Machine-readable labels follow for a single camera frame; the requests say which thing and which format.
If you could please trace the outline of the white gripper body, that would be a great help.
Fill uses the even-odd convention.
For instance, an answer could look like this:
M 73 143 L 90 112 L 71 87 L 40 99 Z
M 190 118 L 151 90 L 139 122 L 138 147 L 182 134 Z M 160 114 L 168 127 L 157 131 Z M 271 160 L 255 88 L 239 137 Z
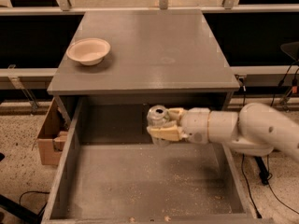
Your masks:
M 181 118 L 180 125 L 185 134 L 185 138 L 195 144 L 208 143 L 208 118 L 210 110 L 208 108 L 192 108 Z

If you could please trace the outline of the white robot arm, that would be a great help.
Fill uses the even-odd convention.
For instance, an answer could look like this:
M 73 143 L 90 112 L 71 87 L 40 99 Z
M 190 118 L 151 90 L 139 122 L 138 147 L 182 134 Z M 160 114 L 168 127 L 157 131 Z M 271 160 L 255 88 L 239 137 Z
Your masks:
M 262 157 L 277 149 L 299 162 L 299 125 L 273 107 L 250 103 L 240 111 L 195 107 L 152 107 L 147 131 L 157 145 L 187 140 L 223 144 L 242 154 Z

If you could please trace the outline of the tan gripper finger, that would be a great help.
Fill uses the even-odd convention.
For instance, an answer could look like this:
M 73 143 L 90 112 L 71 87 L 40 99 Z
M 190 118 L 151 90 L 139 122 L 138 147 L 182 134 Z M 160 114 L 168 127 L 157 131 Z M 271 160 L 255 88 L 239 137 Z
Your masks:
M 186 110 L 182 107 L 174 107 L 168 109 L 168 115 L 171 120 L 181 120 L 185 113 Z
M 184 133 L 183 133 L 182 129 L 177 125 L 174 125 L 171 127 L 149 126 L 147 128 L 147 131 L 151 137 L 154 137 L 157 139 L 163 139 L 163 140 L 167 140 L 167 141 L 177 142 L 184 137 Z

